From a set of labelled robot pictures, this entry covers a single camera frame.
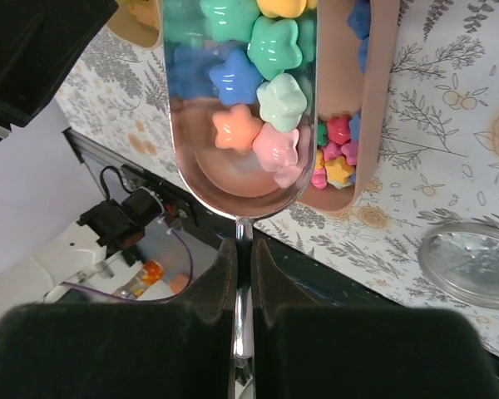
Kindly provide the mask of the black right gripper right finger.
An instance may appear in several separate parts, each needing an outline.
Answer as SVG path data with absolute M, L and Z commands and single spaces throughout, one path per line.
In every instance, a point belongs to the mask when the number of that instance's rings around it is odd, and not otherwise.
M 252 279 L 258 398 L 499 398 L 492 361 L 459 313 L 326 305 L 263 240 Z

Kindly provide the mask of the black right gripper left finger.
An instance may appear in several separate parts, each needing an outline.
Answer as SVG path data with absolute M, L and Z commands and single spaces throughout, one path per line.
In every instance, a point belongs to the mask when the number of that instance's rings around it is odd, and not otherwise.
M 231 398 L 237 253 L 167 303 L 16 307 L 0 320 L 0 398 Z

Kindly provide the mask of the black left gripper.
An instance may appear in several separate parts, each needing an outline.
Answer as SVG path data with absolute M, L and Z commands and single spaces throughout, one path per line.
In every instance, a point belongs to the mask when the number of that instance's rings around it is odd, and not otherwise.
M 0 1 L 0 141 L 49 104 L 117 8 L 113 0 Z

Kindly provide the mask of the silver metal scoop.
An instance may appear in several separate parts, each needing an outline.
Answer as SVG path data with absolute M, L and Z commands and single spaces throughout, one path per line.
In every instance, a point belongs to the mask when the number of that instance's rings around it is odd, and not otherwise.
M 254 224 L 286 209 L 315 159 L 315 1 L 165 1 L 170 128 L 180 176 L 235 222 L 234 379 L 254 396 Z

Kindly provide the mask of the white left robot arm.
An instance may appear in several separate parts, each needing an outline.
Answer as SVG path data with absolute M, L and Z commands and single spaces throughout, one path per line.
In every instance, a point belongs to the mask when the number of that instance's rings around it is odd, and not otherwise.
M 48 105 L 117 8 L 114 1 L 0 1 L 0 140 Z M 162 212 L 157 195 L 145 187 L 120 203 L 106 197 L 0 273 L 0 312 L 39 302 L 82 268 L 130 248 Z

